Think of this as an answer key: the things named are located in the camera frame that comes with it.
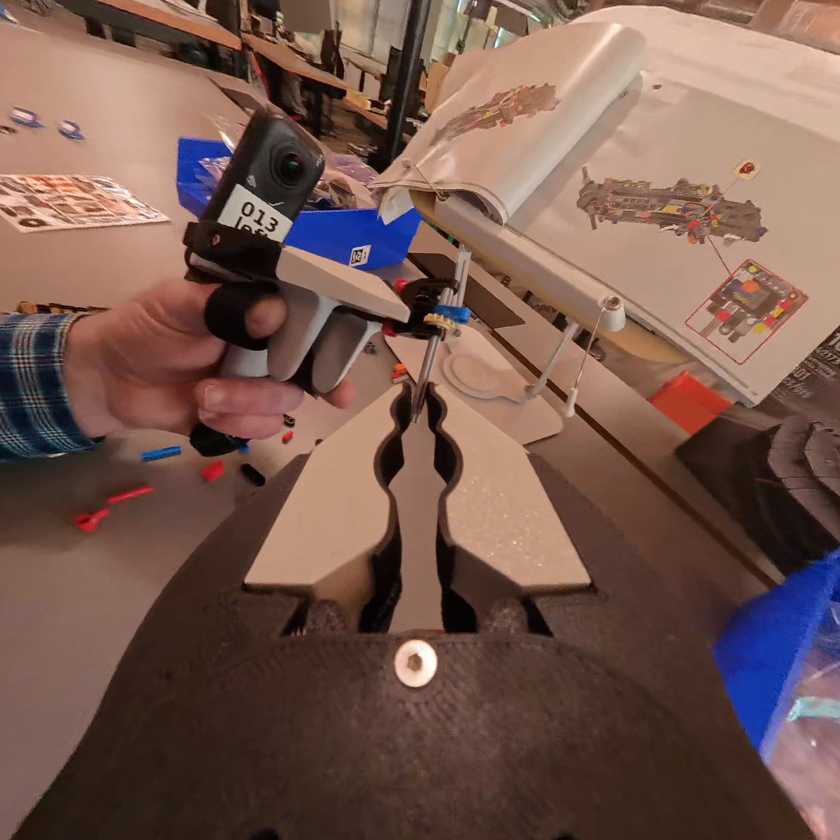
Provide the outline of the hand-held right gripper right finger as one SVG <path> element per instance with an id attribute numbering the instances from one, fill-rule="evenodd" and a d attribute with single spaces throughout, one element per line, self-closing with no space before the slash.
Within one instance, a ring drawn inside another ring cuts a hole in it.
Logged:
<path id="1" fill-rule="evenodd" d="M 478 631 L 499 602 L 529 628 L 537 597 L 588 592 L 592 578 L 529 453 L 446 386 L 429 386 L 437 505 L 436 566 L 449 634 Z"/>

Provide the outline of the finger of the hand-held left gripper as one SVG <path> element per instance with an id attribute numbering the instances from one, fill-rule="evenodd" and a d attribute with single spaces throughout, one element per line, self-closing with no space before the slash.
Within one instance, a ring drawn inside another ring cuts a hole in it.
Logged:
<path id="1" fill-rule="evenodd" d="M 378 276 L 299 248 L 280 250 L 276 278 L 378 319 L 406 323 L 411 317 L 411 309 Z"/>

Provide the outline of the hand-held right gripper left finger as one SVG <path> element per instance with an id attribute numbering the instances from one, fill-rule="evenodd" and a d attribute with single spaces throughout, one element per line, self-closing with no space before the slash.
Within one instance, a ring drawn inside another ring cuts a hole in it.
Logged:
<path id="1" fill-rule="evenodd" d="M 390 484 L 404 464 L 405 385 L 316 446 L 245 576 L 245 588 L 340 605 L 386 633 L 402 593 L 402 538 Z"/>

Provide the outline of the small lego subassembly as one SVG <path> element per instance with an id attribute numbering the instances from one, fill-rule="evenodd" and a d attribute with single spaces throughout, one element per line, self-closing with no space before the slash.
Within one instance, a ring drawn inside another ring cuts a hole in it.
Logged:
<path id="1" fill-rule="evenodd" d="M 386 338 L 417 340 L 426 345 L 419 373 L 413 376 L 412 423 L 418 421 L 424 409 L 439 348 L 449 335 L 469 323 L 470 312 L 464 306 L 464 297 L 470 261 L 470 250 L 460 245 L 452 271 L 432 271 L 422 266 L 423 278 L 399 280 L 394 285 L 397 295 L 409 307 L 409 319 L 408 323 L 386 321 L 382 334 Z"/>

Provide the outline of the person's left forearm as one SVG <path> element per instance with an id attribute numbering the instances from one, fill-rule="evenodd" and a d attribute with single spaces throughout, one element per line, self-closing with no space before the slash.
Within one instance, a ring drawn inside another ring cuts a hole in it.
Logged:
<path id="1" fill-rule="evenodd" d="M 63 373 L 71 328 L 83 313 L 1 317 L 1 462 L 93 450 L 70 410 Z"/>

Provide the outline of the clear bag of lego parts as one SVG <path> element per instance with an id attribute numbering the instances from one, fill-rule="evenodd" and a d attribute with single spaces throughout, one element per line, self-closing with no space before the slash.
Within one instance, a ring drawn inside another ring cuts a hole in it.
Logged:
<path id="1" fill-rule="evenodd" d="M 379 209 L 381 195 L 371 185 L 378 177 L 358 155 L 322 146 L 324 169 L 307 200 L 312 211 Z"/>
<path id="2" fill-rule="evenodd" d="M 839 838 L 839 603 L 806 648 L 768 755 L 768 767 L 819 839 Z"/>

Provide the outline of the black lego set box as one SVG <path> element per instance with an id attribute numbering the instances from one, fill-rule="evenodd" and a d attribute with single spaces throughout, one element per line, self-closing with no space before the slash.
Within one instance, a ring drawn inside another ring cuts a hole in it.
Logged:
<path id="1" fill-rule="evenodd" d="M 675 456 L 784 576 L 839 542 L 839 330 L 759 405 L 736 405 Z"/>

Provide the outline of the lego instruction booklet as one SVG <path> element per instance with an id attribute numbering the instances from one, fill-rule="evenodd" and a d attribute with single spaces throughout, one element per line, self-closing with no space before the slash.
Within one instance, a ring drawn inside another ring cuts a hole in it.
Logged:
<path id="1" fill-rule="evenodd" d="M 372 190 L 755 406 L 838 327 L 838 56 L 618 7 L 455 59 Z"/>

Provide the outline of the person's left hand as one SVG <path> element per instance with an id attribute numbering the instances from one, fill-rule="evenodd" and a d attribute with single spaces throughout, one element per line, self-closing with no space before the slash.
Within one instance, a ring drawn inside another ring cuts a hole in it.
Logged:
<path id="1" fill-rule="evenodd" d="M 175 280 L 74 322 L 62 363 L 67 400 L 89 438 L 196 424 L 239 438 L 269 438 L 303 404 L 289 382 L 217 371 L 227 346 L 208 330 L 217 285 Z"/>

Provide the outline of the blue plastic bin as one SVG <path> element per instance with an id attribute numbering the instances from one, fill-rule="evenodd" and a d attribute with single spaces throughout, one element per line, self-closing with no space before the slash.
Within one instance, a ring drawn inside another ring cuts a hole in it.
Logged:
<path id="1" fill-rule="evenodd" d="M 768 760 L 817 631 L 838 603 L 839 552 L 742 605 L 713 648 L 752 746 Z"/>
<path id="2" fill-rule="evenodd" d="M 180 205 L 199 218 L 212 194 L 203 160 L 231 156 L 221 140 L 181 137 L 177 143 L 175 186 Z M 403 263 L 422 223 L 417 210 L 383 224 L 376 208 L 302 212 L 286 243 L 361 270 Z"/>

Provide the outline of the white book stand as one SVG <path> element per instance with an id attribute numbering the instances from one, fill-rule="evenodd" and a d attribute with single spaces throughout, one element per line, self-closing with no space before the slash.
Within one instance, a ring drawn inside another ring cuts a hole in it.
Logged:
<path id="1" fill-rule="evenodd" d="M 498 263 L 478 247 L 476 238 L 467 238 L 471 250 L 469 274 L 499 301 L 519 315 L 525 323 L 504 329 L 474 327 L 481 339 L 470 339 L 467 352 L 487 361 L 494 371 L 503 373 L 504 384 L 514 384 L 523 392 L 537 380 L 561 341 L 561 332 L 541 314 L 532 310 L 508 287 L 495 279 L 495 273 L 509 275 L 513 284 L 537 290 L 530 276 L 515 272 L 506 262 Z M 475 398 L 451 385 L 442 370 L 449 351 L 436 356 L 434 382 L 442 382 L 455 395 L 511 438 L 530 445 L 560 432 L 570 432 L 573 424 L 587 424 L 611 446 L 648 461 L 668 455 L 687 440 L 686 433 L 615 373 L 588 360 L 581 379 L 575 416 L 563 418 L 564 403 L 579 369 L 583 349 L 571 343 L 553 368 L 546 386 L 534 402 L 519 404 L 504 396 Z"/>

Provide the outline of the black metal pole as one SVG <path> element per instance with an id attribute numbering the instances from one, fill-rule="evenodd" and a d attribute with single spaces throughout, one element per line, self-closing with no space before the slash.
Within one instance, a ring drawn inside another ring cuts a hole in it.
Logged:
<path id="1" fill-rule="evenodd" d="M 421 60 L 431 6 L 431 1 L 409 3 L 401 58 L 395 77 L 392 105 L 388 113 L 385 142 L 381 151 L 381 162 L 384 167 L 394 162 L 403 147 L 404 122 L 413 95 L 412 91 L 417 87 L 415 75 Z"/>

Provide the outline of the sticker sheet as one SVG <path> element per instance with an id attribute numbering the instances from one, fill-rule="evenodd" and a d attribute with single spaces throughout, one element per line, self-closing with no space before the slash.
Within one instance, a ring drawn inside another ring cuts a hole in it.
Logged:
<path id="1" fill-rule="evenodd" d="M 1 218 L 22 234 L 168 224 L 104 176 L 1 175 Z"/>

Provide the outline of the orange box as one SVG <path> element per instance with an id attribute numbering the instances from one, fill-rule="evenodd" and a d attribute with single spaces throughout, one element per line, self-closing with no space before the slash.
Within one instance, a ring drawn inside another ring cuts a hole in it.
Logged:
<path id="1" fill-rule="evenodd" d="M 647 401 L 687 435 L 697 434 L 732 405 L 687 371 L 662 385 Z"/>

